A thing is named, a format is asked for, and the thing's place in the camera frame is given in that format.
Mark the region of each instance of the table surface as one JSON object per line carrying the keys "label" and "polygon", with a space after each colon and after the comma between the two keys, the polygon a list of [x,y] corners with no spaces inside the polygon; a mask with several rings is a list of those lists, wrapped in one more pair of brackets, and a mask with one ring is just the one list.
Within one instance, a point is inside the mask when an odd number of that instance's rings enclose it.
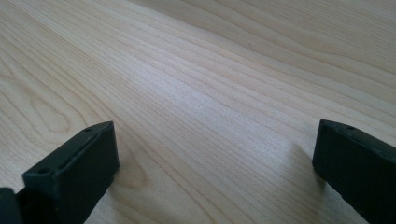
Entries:
{"label": "table surface", "polygon": [[396,146],[396,2],[0,1],[0,186],[114,120],[86,223],[364,223],[315,175],[320,119]]}

